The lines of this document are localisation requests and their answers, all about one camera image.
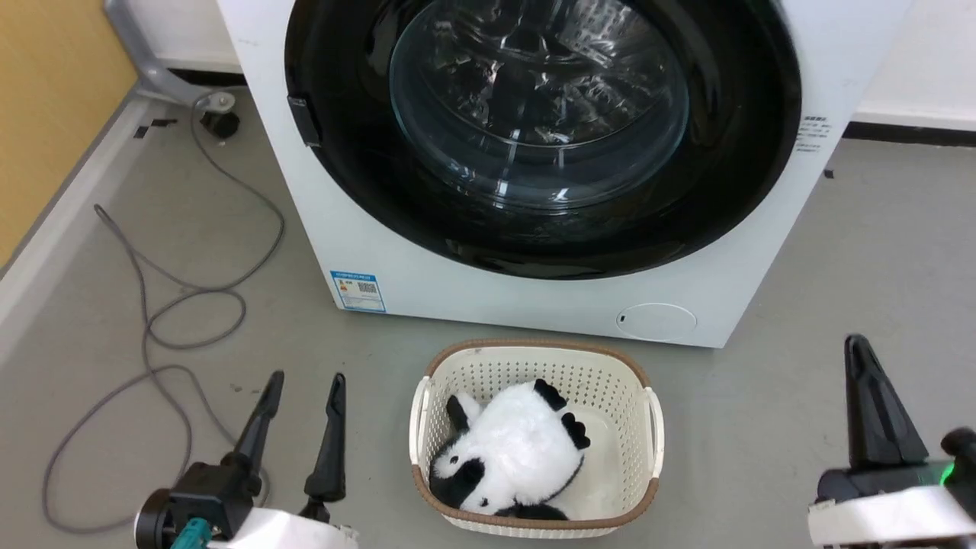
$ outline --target wooden panel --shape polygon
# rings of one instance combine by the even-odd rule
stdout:
[[[102,0],[0,2],[0,265],[136,73]]]

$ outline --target washing machine door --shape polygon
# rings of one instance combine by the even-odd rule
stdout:
[[[510,275],[701,249],[776,184],[799,123],[775,0],[297,0],[285,64],[359,206]]]

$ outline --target concrete floor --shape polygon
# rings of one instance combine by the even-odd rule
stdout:
[[[416,493],[406,414],[442,348],[525,330],[338,311],[312,257],[253,108],[218,160],[266,191],[288,215],[284,244],[241,287],[243,327],[212,348],[153,350],[199,374],[235,429],[273,368],[287,375],[264,464],[272,504],[297,511],[324,424],[333,373],[348,377],[348,498],[337,521],[364,548],[498,546],[450,526]],[[109,210],[137,246],[201,283],[229,279],[265,249],[272,219],[206,166],[185,116],[140,159]],[[976,151],[845,142],[835,179],[814,192],[729,346],[722,351],[606,341],[647,370],[661,398],[667,452],[661,489],[635,523],[576,547],[806,547],[806,505],[820,473],[846,457],[843,337],[874,342],[930,449],[974,424],[976,403]],[[153,304],[179,288],[151,275]],[[110,388],[140,371],[138,294],[118,243],[89,235],[63,284],[0,370],[0,531],[10,547],[131,547],[127,530],[75,538],[43,523],[41,474],[60,437]],[[222,329],[220,298],[162,324],[173,337]],[[186,379],[166,375],[194,422],[194,458],[226,447]],[[177,416],[141,386],[106,408],[67,450],[57,514],[75,524],[134,512],[168,486],[183,451]],[[515,541],[513,547],[527,547]]]

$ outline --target gray cable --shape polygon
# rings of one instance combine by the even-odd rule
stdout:
[[[207,400],[207,396],[203,391],[203,387],[200,386],[200,381],[199,379],[197,379],[196,374],[194,374],[193,371],[187,368],[186,366],[180,364],[152,366],[151,361],[149,360],[149,341],[152,340],[152,342],[154,342],[156,345],[159,345],[160,347],[166,349],[185,351],[190,349],[200,349],[202,347],[207,347],[208,345],[212,345],[214,343],[223,340],[225,337],[227,337],[228,335],[236,331],[237,328],[240,327],[241,323],[244,322],[244,316],[247,315],[247,302],[244,300],[244,297],[241,296],[236,291],[236,287],[240,285],[242,282],[244,282],[245,280],[247,280],[248,278],[250,278],[251,275],[256,273],[258,269],[260,269],[261,267],[264,266],[264,264],[267,263],[267,261],[271,258],[271,255],[273,255],[275,250],[278,249],[278,245],[281,243],[281,239],[285,235],[285,216],[284,214],[281,213],[281,210],[278,208],[278,206],[274,202],[272,202],[270,198],[262,194],[260,191],[244,183],[236,176],[223,169],[223,167],[220,164],[218,164],[217,161],[214,160],[214,158],[210,155],[210,153],[206,150],[206,148],[204,148],[203,144],[200,142],[200,136],[197,133],[194,118],[196,117],[196,113],[199,110],[200,104],[203,101],[207,100],[212,94],[216,92],[237,89],[237,88],[246,88],[246,87],[233,86],[229,88],[221,88],[221,89],[213,90],[211,92],[208,92],[206,95],[201,96],[193,103],[193,107],[190,109],[190,117],[189,117],[190,136],[192,136],[193,142],[196,144],[197,148],[203,154],[203,157],[207,159],[207,162],[209,162],[210,165],[214,167],[214,169],[216,169],[218,172],[220,172],[225,177],[227,177],[228,180],[230,180],[239,188],[252,194],[261,203],[267,206],[269,210],[271,210],[274,216],[278,219],[278,231],[274,237],[274,242],[271,243],[270,247],[267,249],[267,252],[262,256],[262,258],[258,260],[257,263],[254,264],[254,267],[246,271],[243,275],[235,278],[234,280],[217,286],[204,286],[200,284],[194,284],[192,282],[188,282],[168,272],[167,270],[160,267],[157,263],[145,257],[145,255],[141,251],[139,251],[135,246],[133,246],[132,242],[129,241],[129,238],[126,237],[126,235],[122,232],[122,229],[119,228],[119,226],[115,223],[115,221],[112,220],[111,216],[108,215],[108,212],[106,212],[104,208],[102,208],[99,204],[95,205],[95,213],[99,216],[99,219],[102,220],[105,226],[110,231],[112,231],[112,233],[118,239],[119,243],[122,244],[122,248],[124,249],[126,255],[129,257],[129,262],[132,264],[133,272],[136,274],[136,279],[137,282],[139,283],[139,295],[140,295],[140,301],[142,305],[142,367],[144,369],[144,372],[137,375],[136,377],[133,377],[132,379],[129,379],[128,381],[126,381],[122,385],[119,385],[115,389],[111,390],[107,395],[102,397],[102,399],[98,401],[94,406],[92,406],[87,412],[85,412],[85,414],[81,417],[80,420],[78,420],[78,422],[74,425],[74,427],[72,427],[67,432],[67,434],[58,443],[58,446],[57,448],[55,448],[55,451],[51,454],[51,458],[48,460],[48,465],[44,469],[44,481],[41,487],[41,506],[44,511],[45,521],[47,521],[47,523],[53,528],[56,528],[60,531],[67,532],[67,533],[74,533],[74,534],[95,534],[95,533],[106,532],[116,528],[129,527],[133,523],[135,516],[126,517],[125,519],[120,519],[118,521],[113,521],[111,523],[96,525],[96,526],[74,526],[74,525],[68,525],[66,523],[63,523],[61,520],[55,518],[54,513],[51,510],[51,478],[54,473],[55,466],[57,466],[58,464],[58,459],[61,458],[64,449],[67,447],[68,443],[71,442],[71,439],[78,433],[78,431],[88,422],[88,420],[90,420],[95,414],[97,414],[99,410],[101,410],[112,399],[117,397],[119,394],[125,392],[126,390],[132,388],[133,386],[139,384],[141,381],[144,381],[146,379],[152,381],[153,387],[159,392],[160,395],[162,395],[163,399],[166,400],[169,406],[172,407],[174,411],[176,411],[177,415],[179,415],[180,417],[181,422],[183,422],[183,431],[185,432],[185,443],[184,443],[185,450],[183,451],[183,463],[180,465],[180,472],[177,474],[177,479],[183,475],[183,472],[186,470],[186,466],[189,465],[190,455],[193,451],[193,427],[190,424],[189,417],[186,415],[186,411],[183,409],[182,406],[180,406],[180,404],[176,401],[176,399],[173,398],[173,395],[169,392],[169,390],[166,389],[166,386],[163,385],[162,381],[159,379],[159,374],[161,372],[167,370],[178,370],[188,375],[190,381],[193,382],[193,388],[196,390],[197,396],[200,398],[200,401],[203,402],[203,406],[207,411],[207,415],[210,416],[211,422],[213,422],[214,426],[221,433],[221,435],[227,440],[228,443],[230,444],[235,443],[235,437],[230,433],[230,430],[227,429],[224,423],[221,422],[221,420],[217,417],[217,414],[214,413],[214,409],[210,406],[210,402]],[[171,281],[175,282],[176,284],[186,289],[187,291],[184,294],[182,294],[180,297],[168,302],[166,305],[162,306],[159,310],[155,311],[154,313],[150,313],[146,289],[145,289],[145,276],[143,274],[142,265],[140,265],[140,261],[142,261],[144,264],[149,266],[154,271],[169,278]],[[237,300],[237,304],[240,306],[240,315],[231,324],[230,328],[228,328],[227,330],[225,330],[224,332],[216,336],[201,341],[190,341],[190,342],[168,341],[163,337],[159,336],[155,332],[153,325],[160,317],[169,313],[179,304],[184,303],[187,300],[190,300],[194,297],[199,297],[202,295],[209,295],[209,294],[223,294]],[[264,477],[264,497],[262,498],[260,505],[264,506],[267,503],[268,498],[271,496],[271,479],[268,476],[267,471],[265,469],[261,469],[261,475],[262,477]]]

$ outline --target stuffed animal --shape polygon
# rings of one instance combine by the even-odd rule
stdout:
[[[590,446],[586,426],[542,379],[508,387],[485,406],[467,393],[447,401],[457,433],[430,462],[430,491],[485,515],[566,520],[546,505],[573,480]]]

